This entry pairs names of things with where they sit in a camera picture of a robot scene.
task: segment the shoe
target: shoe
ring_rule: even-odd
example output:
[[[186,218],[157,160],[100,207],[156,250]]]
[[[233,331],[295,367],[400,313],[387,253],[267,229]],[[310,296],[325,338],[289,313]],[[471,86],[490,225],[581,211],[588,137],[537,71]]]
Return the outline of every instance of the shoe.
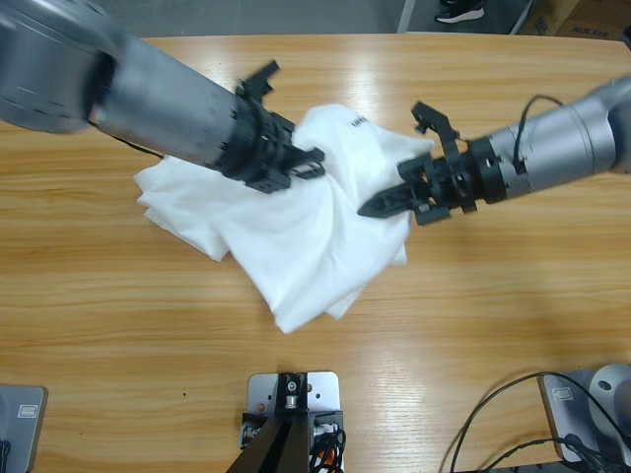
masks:
[[[459,23],[468,20],[477,20],[484,16],[484,8],[482,2],[463,2],[456,1],[447,6],[447,10],[439,13],[434,20],[439,23]]]

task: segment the metal mounting plate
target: metal mounting plate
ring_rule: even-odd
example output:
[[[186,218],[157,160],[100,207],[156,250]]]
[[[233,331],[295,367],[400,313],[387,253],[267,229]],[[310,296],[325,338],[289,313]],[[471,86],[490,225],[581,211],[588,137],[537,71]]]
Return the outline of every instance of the metal mounting plate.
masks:
[[[308,372],[312,390],[307,394],[311,412],[340,411],[339,379],[334,372]],[[250,414],[271,416],[276,405],[278,373],[255,374],[247,384],[247,411]]]

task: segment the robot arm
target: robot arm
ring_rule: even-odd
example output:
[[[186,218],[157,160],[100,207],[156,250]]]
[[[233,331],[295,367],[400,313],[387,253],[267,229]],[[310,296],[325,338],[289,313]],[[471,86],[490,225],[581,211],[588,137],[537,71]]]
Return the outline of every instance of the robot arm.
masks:
[[[386,218],[412,210],[425,225],[447,218],[453,208],[474,211],[478,199],[490,204],[607,170],[631,172],[631,76],[540,116],[526,120],[526,112],[523,122],[468,142],[460,154],[447,117],[417,103],[412,113],[419,129],[438,133],[445,156],[400,163],[405,183],[379,192],[360,215]]]
[[[235,94],[127,34],[85,0],[0,0],[0,119],[48,133],[103,133],[262,192],[322,175],[323,154],[263,108],[272,62]]]

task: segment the floor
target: floor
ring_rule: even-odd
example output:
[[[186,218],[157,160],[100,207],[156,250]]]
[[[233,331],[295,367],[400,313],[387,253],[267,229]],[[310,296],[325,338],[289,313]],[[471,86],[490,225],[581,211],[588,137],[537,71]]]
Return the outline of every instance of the floor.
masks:
[[[395,33],[404,0],[93,0],[140,36]],[[418,0],[413,32],[507,33],[527,0],[486,0],[470,22],[434,22],[439,0]]]

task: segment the wood grain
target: wood grain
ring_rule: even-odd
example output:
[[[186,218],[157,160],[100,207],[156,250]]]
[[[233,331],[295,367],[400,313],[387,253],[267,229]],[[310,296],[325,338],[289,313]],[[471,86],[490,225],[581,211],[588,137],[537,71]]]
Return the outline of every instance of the wood grain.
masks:
[[[534,93],[573,100],[628,73],[622,43],[494,35],[163,38],[231,87],[269,58],[267,105],[324,102],[412,133],[418,99],[464,137],[517,121]],[[232,258],[217,264],[143,218],[153,164],[89,131],[0,125],[0,382],[45,385],[40,472],[224,471],[255,372],[333,370],[349,472],[437,471],[490,387],[535,370],[631,361],[631,181],[602,175],[414,229],[339,322],[274,326]],[[464,445],[475,468],[548,434],[535,382],[489,405]],[[552,447],[513,464],[554,459]]]

